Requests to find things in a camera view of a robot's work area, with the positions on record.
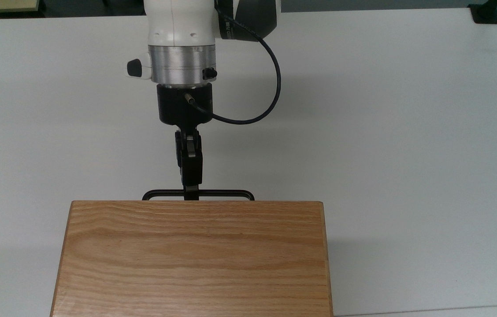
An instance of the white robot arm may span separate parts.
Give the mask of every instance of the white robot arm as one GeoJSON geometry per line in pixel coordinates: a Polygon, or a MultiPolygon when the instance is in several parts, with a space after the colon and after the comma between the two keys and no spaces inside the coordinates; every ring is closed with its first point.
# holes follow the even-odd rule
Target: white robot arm
{"type": "Polygon", "coordinates": [[[176,88],[216,79],[215,37],[256,41],[221,12],[265,37],[276,26],[279,0],[145,0],[148,55],[127,65],[130,77],[176,88]]]}
{"type": "Polygon", "coordinates": [[[279,0],[144,0],[148,16],[148,54],[127,64],[128,76],[156,82],[159,118],[178,126],[176,157],[183,190],[150,191],[156,195],[198,200],[200,195],[241,195],[246,191],[202,191],[202,140],[197,127],[212,118],[231,124],[261,120],[278,100],[281,77],[278,62],[262,39],[276,26],[279,0]],[[270,54],[277,88],[268,110],[250,120],[231,120],[213,114],[211,82],[216,80],[215,37],[258,41],[270,54]]]}

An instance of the white table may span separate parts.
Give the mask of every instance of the white table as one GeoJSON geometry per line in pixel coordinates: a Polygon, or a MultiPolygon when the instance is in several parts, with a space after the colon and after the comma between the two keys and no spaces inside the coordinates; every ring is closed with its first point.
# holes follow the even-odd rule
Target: white table
{"type": "MultiPolygon", "coordinates": [[[[0,316],[49,312],[72,200],[180,188],[143,17],[0,20],[0,316]]],[[[336,315],[497,305],[497,26],[468,9],[282,14],[277,109],[210,122],[203,188],[325,203],[336,315]]],[[[217,114],[274,72],[218,41],[217,114]]]]}

